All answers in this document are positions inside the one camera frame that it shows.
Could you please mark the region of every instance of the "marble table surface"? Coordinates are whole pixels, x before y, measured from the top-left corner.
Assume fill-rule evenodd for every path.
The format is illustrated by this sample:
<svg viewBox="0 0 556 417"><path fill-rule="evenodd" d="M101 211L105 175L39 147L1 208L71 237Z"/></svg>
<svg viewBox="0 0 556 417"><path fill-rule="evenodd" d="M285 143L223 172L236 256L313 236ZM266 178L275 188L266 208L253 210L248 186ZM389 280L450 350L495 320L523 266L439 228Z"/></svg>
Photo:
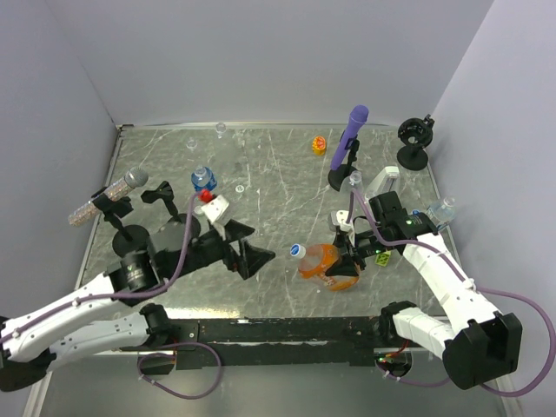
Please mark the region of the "marble table surface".
<svg viewBox="0 0 556 417"><path fill-rule="evenodd" d="M392 301L415 302L425 312L444 315L420 275L393 252L386 267L372 260L353 287L330 292L304 281L289 255L293 243L331 243L327 216L347 209L348 200L328 185L330 160L340 140L342 127L285 126L228 127L218 138L209 128L124 128L112 179L121 178L131 167L141 165L149 172L149 182L129 196L134 211L124 224L140 224L151 234L169 218L162 201L144 204L140 194L168 181L175 191L181 212L193 192L190 175L203 164L215 172L219 194L235 206L234 218L256 229L250 242L276 252L276 257L246 281L228 272L221 262L180 278L164 295L150 302L165 306L174 318L238 317L318 317L375 315ZM328 152L316 156L311 150L315 136L324 136ZM196 149L188 149L194 138ZM401 146L395 129L366 127L355 166L366 183L385 166L396 164ZM425 209L435 200L433 179L427 169L412 172L400 168L400 200L404 207ZM238 185L244 187L236 192ZM208 229L199 219L202 233ZM82 285L102 273L117 256L111 248L114 229L100 222L90 247Z"/></svg>

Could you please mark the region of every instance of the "cable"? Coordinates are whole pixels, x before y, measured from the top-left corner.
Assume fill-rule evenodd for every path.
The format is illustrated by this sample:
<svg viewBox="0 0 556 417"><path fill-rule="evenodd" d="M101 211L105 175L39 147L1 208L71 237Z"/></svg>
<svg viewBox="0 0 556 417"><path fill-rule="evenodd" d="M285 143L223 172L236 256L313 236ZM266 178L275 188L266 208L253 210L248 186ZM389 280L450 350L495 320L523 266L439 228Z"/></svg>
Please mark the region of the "cable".
<svg viewBox="0 0 556 417"><path fill-rule="evenodd" d="M43 314L39 315L38 317L36 317L35 319L33 319L31 321L28 321L27 323L23 324L20 328L15 329L13 332L1 337L0 338L0 345L5 343L6 341L12 339L14 337L15 332L17 332L18 334L21 334L21 332L24 332L25 330L27 330L29 328L32 328L37 323L40 323L41 321L44 321L45 319L48 319L52 315L54 315L56 313L59 313L61 311L64 311L66 308L69 308L69 307L73 306L74 303L81 304L81 303L87 302L87 301L104 300L104 299L107 299L107 298L111 298L113 300L134 300L134 299L135 300L144 300L144 299L152 298L152 297L155 297L157 295L160 295L160 294L166 292L168 290L168 288L170 288L174 284L175 280L177 280L177 278L179 277L180 272L182 271L182 268L183 268L183 263L185 262L185 256L188 252L189 235L191 234L191 217L193 215L193 202L194 202L195 198L196 198L196 194L193 194L189 198L187 220L185 222L185 232L183 234L182 252L180 253L180 258L178 260L177 266L175 267L174 274L169 279L169 281L166 281L166 283L164 283L163 285L161 285L158 288L152 289L150 291L145 291L143 293L124 293L123 291L121 291L121 292L112 293L112 294L88 295L88 296L83 297L83 298L76 298L73 301L68 301L64 304L61 304L59 306L56 306L56 307L52 308L51 310L47 311L46 313L43 313Z"/></svg>
<svg viewBox="0 0 556 417"><path fill-rule="evenodd" d="M396 356L398 356L401 352L403 352L404 350L407 349L407 347L409 346L409 339L407 339L406 341L403 342L403 345L400 347L400 349L397 352L393 352L391 354L386 354L387 358L395 358Z"/></svg>
<svg viewBox="0 0 556 417"><path fill-rule="evenodd" d="M363 213L365 213L365 216L366 216L366 218L369 222L369 225L371 226L371 229L373 230L374 236L376 237L376 239L381 244L383 244L384 246L416 245L416 246L421 246L423 248L431 250L432 252L434 252L435 254L440 256L442 258L442 260L444 260L444 262L448 265L448 267L450 267L450 269L453 270L453 272L456 274L456 276L458 278L460 278L461 281L466 281L467 280L466 277L461 274L461 272L458 270L458 268L450 261L450 259L445 254L441 253L437 248L435 248L431 245L428 245L424 242L411 241L411 240L407 240L407 239L402 239L402 240L399 240L399 241L391 241L391 242L385 240L382 237L381 233L379 232L379 229L376 227L376 222L373 218L373 214L371 213L371 211L365 205L365 202L364 202L363 197L362 197L361 193L359 192L359 190L358 189L352 189L351 192L352 192L352 195L354 195L354 197L357 199L357 202L361 206L361 208L363 210ZM503 392L503 391L499 391L497 389L488 387L484 384L481 385L489 393L497 394L497 395L500 395L500 396L503 396L503 397L519 397L521 395L528 394L531 391L533 391L546 378L546 376L550 372L550 369L553 366L554 359L556 358L556 332L554 331L554 325L553 325L552 321L550 320L550 317L548 316L546 311L539 304L537 304L535 301L525 297L524 295L508 293L506 291L499 291L498 289L482 288L482 287L478 287L478 286L477 286L477 289L479 291L482 291L482 292L487 293L487 294L500 295L500 296L503 296L503 297L513 298L514 300L523 301L524 303L533 307L537 311L537 313L540 314L540 316L542 317L543 321L546 324L546 328L548 329L548 338L550 340L549 341L549 348L548 348L548 356L546 357L545 365L540 370L539 374L528 385L526 385L525 387L523 387L523 388L521 388L517 391L512 391L512 392Z"/></svg>
<svg viewBox="0 0 556 417"><path fill-rule="evenodd" d="M354 214L354 193L349 193L349 209L347 210L347 220L346 223L351 222L351 216Z"/></svg>
<svg viewBox="0 0 556 417"><path fill-rule="evenodd" d="M137 362L137 370L139 371L139 378L143 379L143 380L146 380L151 385L154 385L155 387L159 387L162 391L165 391L168 394L172 394L175 397L181 398L182 400L199 400L200 398L206 397L207 395L212 393L216 389L216 387L218 387L218 384L220 383L220 381L222 379L222 361L220 359L220 356L218 356L218 353L211 346L205 345L204 343L199 343L198 341L183 341L181 343L172 343L172 344L169 344L169 345L160 346L159 348L160 349L178 348L180 346L198 346L199 348L207 349L216 358L216 364L217 364L217 367L218 367L217 371L216 371L216 378L215 378L215 381L212 383L212 385L205 392L203 392L201 394L197 394L197 395L180 394L180 393L177 393L176 391L174 391L173 389L170 389L170 388L164 386L163 384L161 384L159 382L156 382L155 380L148 377L147 375L145 375L142 372L141 364L144 361L146 361L148 358L174 359L175 355L173 355L173 354L155 353L155 354L146 354L145 356L143 356Z"/></svg>
<svg viewBox="0 0 556 417"><path fill-rule="evenodd" d="M488 387L485 384L481 384L483 388L486 389L489 393L497 394L501 397L520 397L521 395L529 394L533 391L548 375L550 369L553 367L554 358L556 358L556 332L554 331L554 325L550 320L550 317L546 313L546 311L535 301L530 300L529 298L518 295L514 293L508 293L506 291L499 291L498 289L490 289L490 288L483 288L477 287L479 291L483 293L492 294L492 295L500 295L502 297L513 298L514 300L523 301L525 304L533 307L537 313L540 314L542 320L545 322L546 328L548 329L548 337L550 339L550 347L548 348L548 356L546 357L545 365L540 370L539 374L535 376L535 378L529 382L526 386L517 391L499 391L498 389Z"/></svg>

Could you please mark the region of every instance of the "water bottle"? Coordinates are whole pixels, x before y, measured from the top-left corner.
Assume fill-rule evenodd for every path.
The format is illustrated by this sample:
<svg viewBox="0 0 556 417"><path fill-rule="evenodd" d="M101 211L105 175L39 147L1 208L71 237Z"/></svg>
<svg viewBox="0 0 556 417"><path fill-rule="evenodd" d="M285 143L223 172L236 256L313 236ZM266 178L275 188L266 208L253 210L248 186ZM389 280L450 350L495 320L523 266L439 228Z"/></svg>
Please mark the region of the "water bottle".
<svg viewBox="0 0 556 417"><path fill-rule="evenodd" d="M340 259L340 251L334 245L321 244L305 248L296 243L289 254L299 259L297 270L302 278L317 282L330 291L340 291L354 285L357 276L326 276L325 272Z"/></svg>
<svg viewBox="0 0 556 417"><path fill-rule="evenodd" d="M191 182L193 183L195 192L203 189L212 191L217 185L216 178L212 170L210 170L209 167L203 167L202 165L199 165L195 171L193 171L193 174L191 174Z"/></svg>
<svg viewBox="0 0 556 417"><path fill-rule="evenodd" d="M439 232L444 230L455 217L455 198L440 198L428 206L426 214L436 225Z"/></svg>

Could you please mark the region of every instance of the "bottle cap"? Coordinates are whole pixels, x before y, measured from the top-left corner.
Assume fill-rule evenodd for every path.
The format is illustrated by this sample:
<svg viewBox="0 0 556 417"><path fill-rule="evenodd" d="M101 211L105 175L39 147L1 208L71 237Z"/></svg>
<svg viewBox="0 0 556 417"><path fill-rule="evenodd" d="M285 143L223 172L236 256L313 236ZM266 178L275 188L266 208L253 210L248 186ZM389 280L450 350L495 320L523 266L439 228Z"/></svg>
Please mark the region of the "bottle cap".
<svg viewBox="0 0 556 417"><path fill-rule="evenodd" d="M305 249L305 247L300 245L299 243L292 245L291 249L289 250L289 254L295 258L302 258L303 256L305 256L306 252L307 250Z"/></svg>
<svg viewBox="0 0 556 417"><path fill-rule="evenodd" d="M212 202L214 199L215 197L207 189L203 189L199 194L199 200L202 202Z"/></svg>
<svg viewBox="0 0 556 417"><path fill-rule="evenodd" d="M327 151L327 140L322 136L313 139L313 152L316 155L324 155Z"/></svg>
<svg viewBox="0 0 556 417"><path fill-rule="evenodd" d="M193 171L193 173L197 178L203 178L207 174L207 169L202 165L198 165L197 168L195 168L195 171Z"/></svg>

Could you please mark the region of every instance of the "orange bottle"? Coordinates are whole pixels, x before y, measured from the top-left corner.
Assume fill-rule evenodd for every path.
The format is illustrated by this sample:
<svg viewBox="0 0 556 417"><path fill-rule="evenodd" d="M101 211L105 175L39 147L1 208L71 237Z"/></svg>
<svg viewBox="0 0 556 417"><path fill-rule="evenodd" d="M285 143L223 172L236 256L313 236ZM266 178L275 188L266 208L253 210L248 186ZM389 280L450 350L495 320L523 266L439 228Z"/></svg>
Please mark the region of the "orange bottle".
<svg viewBox="0 0 556 417"><path fill-rule="evenodd" d="M314 281L322 283L330 291L349 288L359 280L358 276L325 275L327 269L340 259L340 252L334 245L325 243L305 248L296 243L289 250L289 253L300 260L297 269L302 278L306 280L313 278Z"/></svg>

